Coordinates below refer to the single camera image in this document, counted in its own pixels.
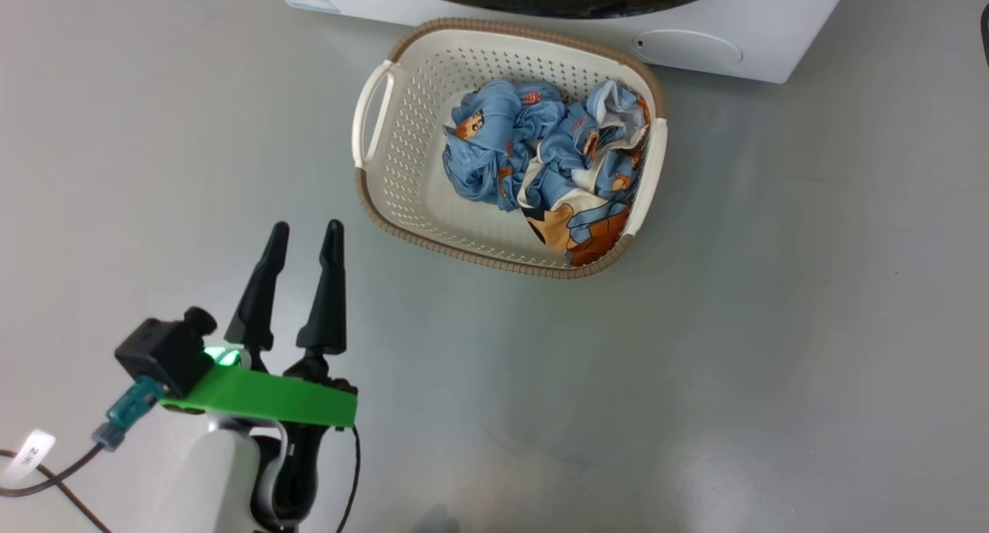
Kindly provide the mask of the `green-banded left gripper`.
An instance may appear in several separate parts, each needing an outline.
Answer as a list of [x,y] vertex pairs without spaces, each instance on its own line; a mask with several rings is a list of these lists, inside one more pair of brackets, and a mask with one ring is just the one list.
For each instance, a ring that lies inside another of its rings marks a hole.
[[303,358],[286,375],[263,363],[289,236],[289,224],[274,224],[227,325],[226,342],[246,350],[250,367],[215,365],[187,397],[163,399],[166,409],[209,421],[160,505],[163,530],[299,529],[317,501],[325,435],[355,429],[357,388],[329,377],[325,360],[347,350],[342,221],[329,220],[319,251],[321,276],[297,333]]

